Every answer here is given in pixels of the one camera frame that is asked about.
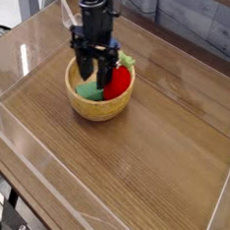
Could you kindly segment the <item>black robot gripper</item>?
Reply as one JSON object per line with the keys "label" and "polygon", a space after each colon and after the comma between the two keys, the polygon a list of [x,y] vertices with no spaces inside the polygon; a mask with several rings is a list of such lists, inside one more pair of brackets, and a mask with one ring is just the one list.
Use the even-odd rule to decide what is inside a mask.
{"label": "black robot gripper", "polygon": [[112,37],[113,20],[119,18],[113,0],[80,0],[82,25],[72,26],[71,46],[75,49],[81,78],[93,74],[93,58],[98,58],[97,88],[103,89],[111,81],[118,65],[120,44]]}

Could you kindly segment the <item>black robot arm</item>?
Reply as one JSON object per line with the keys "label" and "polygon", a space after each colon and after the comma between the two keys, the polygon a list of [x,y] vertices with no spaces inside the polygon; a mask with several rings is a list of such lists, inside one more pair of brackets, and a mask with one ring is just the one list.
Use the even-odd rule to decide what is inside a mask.
{"label": "black robot arm", "polygon": [[118,40],[112,37],[113,20],[121,16],[114,0],[80,0],[82,25],[70,28],[71,47],[75,49],[81,78],[86,81],[94,72],[97,60],[97,88],[103,89],[111,81],[113,69],[119,62]]}

